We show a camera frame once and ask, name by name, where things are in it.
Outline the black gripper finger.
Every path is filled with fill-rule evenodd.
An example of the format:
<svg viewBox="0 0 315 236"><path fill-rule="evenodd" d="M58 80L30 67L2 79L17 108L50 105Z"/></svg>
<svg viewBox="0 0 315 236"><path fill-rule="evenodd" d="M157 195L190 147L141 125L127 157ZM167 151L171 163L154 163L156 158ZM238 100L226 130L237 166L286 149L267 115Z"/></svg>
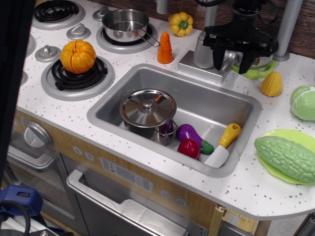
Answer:
<svg viewBox="0 0 315 236"><path fill-rule="evenodd" d="M230 40L216 40L213 49L213 62L217 70L221 70L225 59L230 59L229 49L233 46Z"/></svg>
<svg viewBox="0 0 315 236"><path fill-rule="evenodd" d="M250 67L252 66L252 63L255 61L257 57L256 52L246 52L243 53L243 58L240 64L240 69L239 69L239 74L244 74L246 73Z"/></svg>

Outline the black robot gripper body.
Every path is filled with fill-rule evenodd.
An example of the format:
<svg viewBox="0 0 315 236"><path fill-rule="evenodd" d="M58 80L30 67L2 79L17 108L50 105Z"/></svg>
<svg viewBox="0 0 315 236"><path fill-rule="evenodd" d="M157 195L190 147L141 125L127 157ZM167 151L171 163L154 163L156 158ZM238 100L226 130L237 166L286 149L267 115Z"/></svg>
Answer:
<svg viewBox="0 0 315 236"><path fill-rule="evenodd" d="M271 25L278 19L277 16L269 22L262 19L260 13L264 4L278 12L278 8L271 0L235 0L231 6L233 11L231 22L205 27L203 45L212 49L255 52L260 56L274 54L278 49L277 39L254 26L256 17L265 25Z"/></svg>

